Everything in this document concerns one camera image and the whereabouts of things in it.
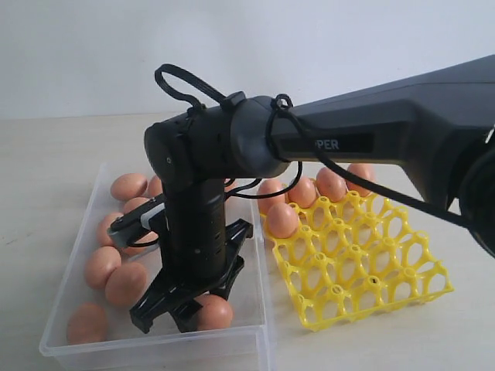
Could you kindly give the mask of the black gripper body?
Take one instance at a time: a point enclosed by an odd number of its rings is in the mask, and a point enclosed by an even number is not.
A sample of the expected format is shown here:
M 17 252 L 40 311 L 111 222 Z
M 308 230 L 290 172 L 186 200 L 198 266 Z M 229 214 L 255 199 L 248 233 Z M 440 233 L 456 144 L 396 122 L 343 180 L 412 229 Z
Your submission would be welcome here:
M 234 281 L 244 267 L 240 250 L 254 227 L 225 221 L 224 182 L 204 181 L 180 192 L 166 191 L 159 224 L 162 267 L 130 310 L 131 322 L 147 334 L 160 315 Z

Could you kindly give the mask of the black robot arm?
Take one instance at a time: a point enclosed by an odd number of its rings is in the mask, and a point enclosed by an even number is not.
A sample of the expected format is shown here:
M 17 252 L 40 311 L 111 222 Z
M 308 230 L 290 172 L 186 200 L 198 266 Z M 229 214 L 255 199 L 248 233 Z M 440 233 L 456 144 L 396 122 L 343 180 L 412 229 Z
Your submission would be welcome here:
M 284 94 L 224 95 L 172 64 L 155 82 L 189 108 L 144 134 L 165 202 L 152 223 L 162 269 L 130 311 L 142 332 L 165 313 L 192 331 L 197 296 L 229 295 L 252 228 L 225 223 L 224 180 L 274 178 L 291 162 L 321 162 L 494 252 L 493 56 L 301 106 Z

